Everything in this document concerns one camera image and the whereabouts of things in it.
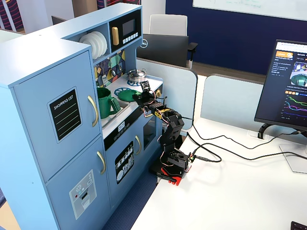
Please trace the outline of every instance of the silver pot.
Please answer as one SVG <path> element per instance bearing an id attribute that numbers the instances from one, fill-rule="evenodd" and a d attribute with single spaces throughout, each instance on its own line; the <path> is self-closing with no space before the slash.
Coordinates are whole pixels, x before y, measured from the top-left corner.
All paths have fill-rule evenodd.
<path id="1" fill-rule="evenodd" d="M 138 69 L 134 69 L 134 70 L 130 70 L 127 73 L 129 80 L 133 81 L 133 82 L 143 82 L 145 81 L 145 77 L 146 77 L 146 72 L 144 70 L 138 70 Z"/>

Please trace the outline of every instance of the dell logo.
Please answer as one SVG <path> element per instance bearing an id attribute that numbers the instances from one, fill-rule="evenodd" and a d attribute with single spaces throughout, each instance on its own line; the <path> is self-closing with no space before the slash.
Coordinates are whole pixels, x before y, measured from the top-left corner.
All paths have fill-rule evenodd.
<path id="1" fill-rule="evenodd" d="M 148 46 L 148 42 L 146 39 L 143 39 L 142 45 L 140 45 L 141 48 L 146 48 Z"/>

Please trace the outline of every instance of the toy kitchen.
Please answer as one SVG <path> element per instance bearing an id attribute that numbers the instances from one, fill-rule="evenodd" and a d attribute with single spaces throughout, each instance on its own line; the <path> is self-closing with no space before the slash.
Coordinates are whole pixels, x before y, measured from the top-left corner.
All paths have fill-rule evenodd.
<path id="1" fill-rule="evenodd" d="M 163 97 L 141 44 L 125 3 L 0 44 L 0 187 L 21 229 L 102 229 L 159 150 L 162 121 L 131 98 L 144 81 Z"/>

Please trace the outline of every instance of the decorative tile backsplash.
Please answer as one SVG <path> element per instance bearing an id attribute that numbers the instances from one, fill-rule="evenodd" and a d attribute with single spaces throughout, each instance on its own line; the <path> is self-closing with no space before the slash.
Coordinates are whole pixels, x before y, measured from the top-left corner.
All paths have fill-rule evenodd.
<path id="1" fill-rule="evenodd" d="M 119 51 L 94 66 L 95 78 L 100 87 L 106 87 L 126 72 L 125 51 Z"/>

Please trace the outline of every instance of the green pitcher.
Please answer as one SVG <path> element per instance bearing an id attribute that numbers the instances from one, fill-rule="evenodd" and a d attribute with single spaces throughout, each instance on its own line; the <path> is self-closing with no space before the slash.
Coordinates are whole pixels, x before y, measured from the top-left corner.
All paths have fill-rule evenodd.
<path id="1" fill-rule="evenodd" d="M 115 97 L 111 97 L 111 91 L 106 88 L 97 88 L 100 117 L 106 118 L 109 115 L 120 111 L 120 105 Z"/>

